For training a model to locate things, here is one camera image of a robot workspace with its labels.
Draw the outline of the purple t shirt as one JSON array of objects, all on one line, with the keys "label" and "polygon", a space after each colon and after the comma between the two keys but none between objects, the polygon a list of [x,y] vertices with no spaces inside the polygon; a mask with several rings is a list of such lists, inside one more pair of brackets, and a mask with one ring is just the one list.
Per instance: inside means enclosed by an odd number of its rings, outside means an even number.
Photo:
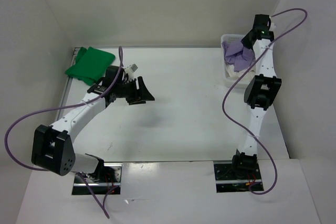
[{"label": "purple t shirt", "polygon": [[243,46],[240,40],[222,42],[225,62],[234,67],[235,72],[243,71],[255,61],[255,53],[252,49]]}]

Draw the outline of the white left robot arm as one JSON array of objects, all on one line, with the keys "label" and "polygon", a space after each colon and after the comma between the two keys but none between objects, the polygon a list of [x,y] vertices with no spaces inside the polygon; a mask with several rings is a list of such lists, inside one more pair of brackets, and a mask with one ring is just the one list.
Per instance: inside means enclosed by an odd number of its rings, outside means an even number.
[{"label": "white left robot arm", "polygon": [[116,99],[129,105],[153,101],[142,77],[134,77],[137,65],[126,68],[109,66],[81,100],[82,106],[73,108],[49,126],[40,125],[34,133],[32,163],[50,172],[65,176],[69,172],[85,174],[93,182],[101,181],[112,172],[104,160],[92,154],[76,154],[73,143],[84,127]]}]

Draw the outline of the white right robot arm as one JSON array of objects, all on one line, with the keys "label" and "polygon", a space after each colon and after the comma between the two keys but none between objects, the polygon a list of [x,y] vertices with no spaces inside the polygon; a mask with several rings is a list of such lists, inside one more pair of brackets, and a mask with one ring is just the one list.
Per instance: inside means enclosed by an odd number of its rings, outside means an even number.
[{"label": "white right robot arm", "polygon": [[250,107],[249,129],[245,142],[238,147],[230,166],[235,178],[243,179],[257,169],[257,145],[263,119],[272,106],[281,87],[281,79],[274,70],[274,32],[270,30],[268,15],[258,14],[254,18],[252,30],[242,39],[244,46],[252,49],[258,61],[256,74],[244,93],[244,102]]}]

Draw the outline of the green t shirt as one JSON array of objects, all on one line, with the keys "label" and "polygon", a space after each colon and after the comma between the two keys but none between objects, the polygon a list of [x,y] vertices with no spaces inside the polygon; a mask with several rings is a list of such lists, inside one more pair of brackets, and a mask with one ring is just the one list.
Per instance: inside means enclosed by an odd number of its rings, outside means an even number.
[{"label": "green t shirt", "polygon": [[75,58],[75,64],[68,68],[65,74],[91,86],[104,75],[115,58],[115,55],[109,52],[81,47]]}]

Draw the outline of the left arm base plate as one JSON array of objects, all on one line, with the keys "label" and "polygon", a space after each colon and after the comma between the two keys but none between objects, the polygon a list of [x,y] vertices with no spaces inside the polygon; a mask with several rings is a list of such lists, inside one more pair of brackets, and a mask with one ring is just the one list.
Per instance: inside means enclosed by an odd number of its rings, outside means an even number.
[{"label": "left arm base plate", "polygon": [[96,195],[105,195],[112,189],[112,195],[119,195],[121,190],[122,163],[105,163],[104,170],[100,177],[92,177],[89,174],[81,173],[83,179],[75,175],[72,192],[74,196],[90,195],[86,184]]}]

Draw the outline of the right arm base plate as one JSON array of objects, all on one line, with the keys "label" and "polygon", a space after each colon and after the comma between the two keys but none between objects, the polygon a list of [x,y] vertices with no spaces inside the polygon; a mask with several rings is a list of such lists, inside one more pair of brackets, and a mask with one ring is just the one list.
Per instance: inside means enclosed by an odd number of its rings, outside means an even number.
[{"label": "right arm base plate", "polygon": [[237,176],[232,170],[231,162],[214,162],[214,174],[217,193],[235,193],[249,191],[263,191],[263,183],[259,166],[253,172]]}]

